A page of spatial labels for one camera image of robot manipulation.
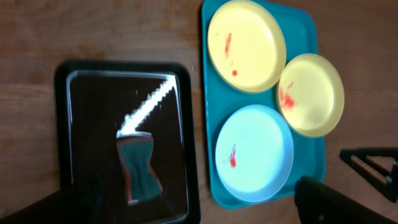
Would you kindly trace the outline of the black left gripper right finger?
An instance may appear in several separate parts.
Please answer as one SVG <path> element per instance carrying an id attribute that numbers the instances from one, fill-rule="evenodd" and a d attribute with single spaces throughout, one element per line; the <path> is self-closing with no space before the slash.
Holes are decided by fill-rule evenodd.
<path id="1" fill-rule="evenodd" d="M 397 224 L 309 177 L 296 182 L 294 202 L 302 224 Z"/>

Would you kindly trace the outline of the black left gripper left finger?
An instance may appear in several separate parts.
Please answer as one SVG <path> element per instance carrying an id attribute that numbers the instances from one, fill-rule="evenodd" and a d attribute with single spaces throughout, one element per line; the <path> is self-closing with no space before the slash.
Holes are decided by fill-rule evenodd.
<path id="1" fill-rule="evenodd" d="M 104 191 L 104 180 L 96 175 L 1 218 L 1 224 L 96 223 Z"/>

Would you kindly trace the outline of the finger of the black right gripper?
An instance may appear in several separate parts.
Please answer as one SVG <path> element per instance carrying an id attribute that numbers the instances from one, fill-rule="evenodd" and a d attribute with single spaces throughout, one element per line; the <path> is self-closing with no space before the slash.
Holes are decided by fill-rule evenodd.
<path id="1" fill-rule="evenodd" d="M 358 158 L 361 162 L 369 166 L 372 170 L 380 174 L 385 182 L 378 179 L 360 163 L 353 160 Z M 390 157 L 393 158 L 392 168 L 386 169 L 382 165 L 374 162 L 370 157 Z M 355 149 L 342 149 L 339 158 L 349 165 L 355 172 L 371 184 L 389 201 L 397 202 L 397 148 L 396 147 L 361 147 Z"/>

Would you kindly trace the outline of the green orange sponge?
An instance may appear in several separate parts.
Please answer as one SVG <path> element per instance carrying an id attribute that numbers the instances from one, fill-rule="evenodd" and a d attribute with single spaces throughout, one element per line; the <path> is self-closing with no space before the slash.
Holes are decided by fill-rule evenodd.
<path id="1" fill-rule="evenodd" d="M 162 185 L 150 164 L 154 147 L 151 133 L 118 133 L 116 146 L 125 181 L 127 204 L 135 205 L 161 196 Z"/>

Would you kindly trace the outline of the light blue plate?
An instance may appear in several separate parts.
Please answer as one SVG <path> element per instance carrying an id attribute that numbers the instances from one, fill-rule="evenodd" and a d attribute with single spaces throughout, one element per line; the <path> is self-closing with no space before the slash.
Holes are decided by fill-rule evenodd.
<path id="1" fill-rule="evenodd" d="M 239 200 L 269 200 L 286 183 L 294 161 L 294 142 L 281 115 L 264 105 L 233 113 L 219 133 L 215 164 L 227 191 Z"/>

